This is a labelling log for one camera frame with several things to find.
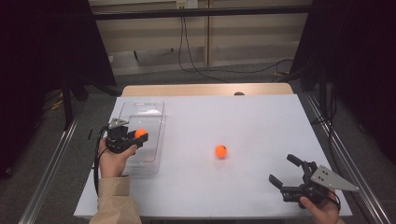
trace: transparent tray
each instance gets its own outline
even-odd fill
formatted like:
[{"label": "transparent tray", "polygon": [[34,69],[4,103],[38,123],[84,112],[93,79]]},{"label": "transparent tray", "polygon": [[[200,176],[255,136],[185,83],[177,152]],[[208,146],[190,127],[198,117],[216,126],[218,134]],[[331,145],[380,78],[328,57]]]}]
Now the transparent tray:
[{"label": "transparent tray", "polygon": [[128,102],[122,106],[120,119],[128,120],[128,132],[145,129],[148,141],[126,162],[124,175],[147,175],[158,172],[164,125],[163,102]]}]

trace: human hand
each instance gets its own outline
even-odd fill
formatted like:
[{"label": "human hand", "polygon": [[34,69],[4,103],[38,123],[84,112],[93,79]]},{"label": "human hand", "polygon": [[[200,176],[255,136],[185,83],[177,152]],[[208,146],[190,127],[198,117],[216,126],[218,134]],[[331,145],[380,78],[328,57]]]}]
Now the human hand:
[{"label": "human hand", "polygon": [[[335,199],[335,194],[333,189],[329,192],[329,198]],[[338,207],[334,203],[327,201],[320,208],[314,205],[308,198],[301,197],[300,203],[309,210],[312,214],[312,219],[316,224],[335,224],[337,223],[339,217]]]},{"label": "human hand", "polygon": [[125,169],[126,161],[137,150],[137,146],[133,145],[120,154],[111,152],[106,147],[106,139],[100,140],[99,155],[103,152],[99,160],[100,173],[102,178],[120,177]]}]

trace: orange ball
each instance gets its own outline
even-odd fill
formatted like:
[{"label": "orange ball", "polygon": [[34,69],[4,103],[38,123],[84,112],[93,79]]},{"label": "orange ball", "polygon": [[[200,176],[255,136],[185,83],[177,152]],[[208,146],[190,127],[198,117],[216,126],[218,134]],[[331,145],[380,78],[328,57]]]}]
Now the orange ball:
[{"label": "orange ball", "polygon": [[215,149],[216,156],[223,159],[227,155],[227,147],[224,145],[218,145]]},{"label": "orange ball", "polygon": [[136,132],[134,133],[134,137],[135,138],[139,138],[141,137],[143,134],[147,133],[146,130],[144,129],[138,129],[136,130]]}]

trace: beige jacket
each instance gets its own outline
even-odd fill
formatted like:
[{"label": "beige jacket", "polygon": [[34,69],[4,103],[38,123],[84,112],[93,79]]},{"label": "beige jacket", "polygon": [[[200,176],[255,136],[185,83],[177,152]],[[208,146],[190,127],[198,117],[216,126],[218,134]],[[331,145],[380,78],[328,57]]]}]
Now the beige jacket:
[{"label": "beige jacket", "polygon": [[103,178],[99,180],[98,212],[91,224],[141,224],[134,199],[129,197],[131,177]]}]

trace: white table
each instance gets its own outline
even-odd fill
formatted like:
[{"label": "white table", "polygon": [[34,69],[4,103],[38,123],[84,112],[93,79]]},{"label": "white table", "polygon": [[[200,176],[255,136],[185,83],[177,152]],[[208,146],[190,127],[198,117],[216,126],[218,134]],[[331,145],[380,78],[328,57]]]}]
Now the white table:
[{"label": "white table", "polygon": [[[297,95],[169,96],[118,98],[123,102],[164,102],[166,121],[159,172],[133,177],[131,195],[141,217],[292,218],[308,217],[297,203],[284,203],[269,174],[284,186],[303,183],[303,171],[286,160],[293,154],[330,167]],[[214,155],[218,144],[228,156]],[[344,195],[341,216],[351,216]],[[96,213],[92,174],[77,217]]]}]

